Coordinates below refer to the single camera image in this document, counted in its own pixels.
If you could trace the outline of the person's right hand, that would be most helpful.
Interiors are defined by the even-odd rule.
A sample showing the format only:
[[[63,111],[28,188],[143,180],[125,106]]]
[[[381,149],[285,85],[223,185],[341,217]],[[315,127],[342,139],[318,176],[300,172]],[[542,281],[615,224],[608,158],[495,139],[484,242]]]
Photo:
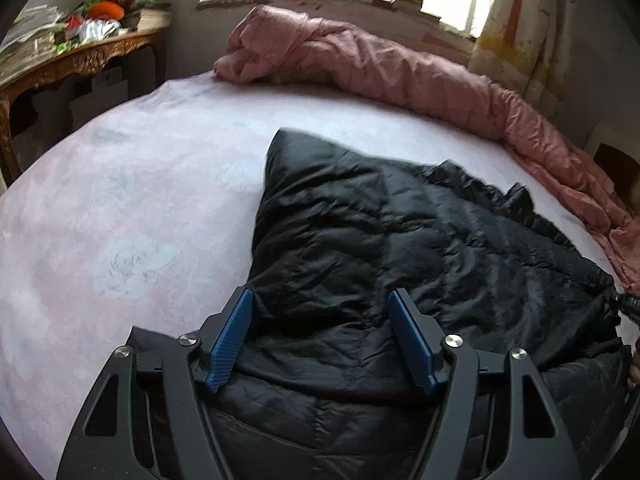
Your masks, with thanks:
[[[640,352],[636,350],[632,356],[629,369],[628,386],[631,389],[640,386]]]

